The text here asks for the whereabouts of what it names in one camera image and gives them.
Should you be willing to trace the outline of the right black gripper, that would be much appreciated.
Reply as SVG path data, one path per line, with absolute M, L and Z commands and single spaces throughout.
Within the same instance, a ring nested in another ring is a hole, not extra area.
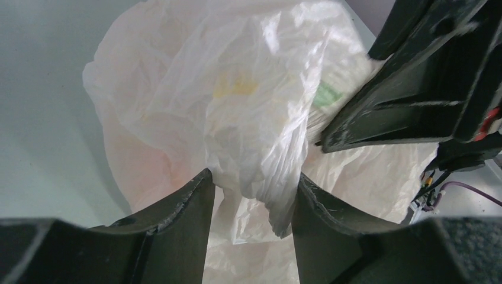
M 501 1 L 435 0 L 322 131 L 325 153 L 482 140 L 500 113 Z

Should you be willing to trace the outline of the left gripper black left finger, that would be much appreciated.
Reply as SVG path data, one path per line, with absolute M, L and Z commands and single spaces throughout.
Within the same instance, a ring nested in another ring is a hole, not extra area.
M 2 283 L 201 283 L 215 198 L 204 169 L 109 226 L 1 220 Z

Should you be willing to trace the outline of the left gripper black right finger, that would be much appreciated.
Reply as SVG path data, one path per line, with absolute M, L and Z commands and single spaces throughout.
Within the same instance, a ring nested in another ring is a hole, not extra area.
M 301 283 L 500 283 L 501 219 L 369 215 L 301 176 L 292 218 Z

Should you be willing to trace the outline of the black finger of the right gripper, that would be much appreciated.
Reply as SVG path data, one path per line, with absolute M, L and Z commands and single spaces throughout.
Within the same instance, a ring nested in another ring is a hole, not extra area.
M 430 8 L 432 0 L 397 0 L 368 55 L 386 60 L 394 54 Z

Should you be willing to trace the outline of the white plastic bag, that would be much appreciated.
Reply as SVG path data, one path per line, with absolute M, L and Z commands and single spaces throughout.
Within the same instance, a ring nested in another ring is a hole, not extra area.
M 298 283 L 302 173 L 400 223 L 435 158 L 436 143 L 316 146 L 380 67 L 339 1 L 145 1 L 113 22 L 82 80 L 133 212 L 211 170 L 223 200 L 204 283 Z

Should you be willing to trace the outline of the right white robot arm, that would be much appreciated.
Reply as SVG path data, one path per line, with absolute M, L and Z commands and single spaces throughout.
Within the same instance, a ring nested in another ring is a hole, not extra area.
M 501 151 L 500 1 L 395 1 L 369 56 L 384 64 L 321 132 L 325 153 L 438 143 L 428 169 L 455 172 Z

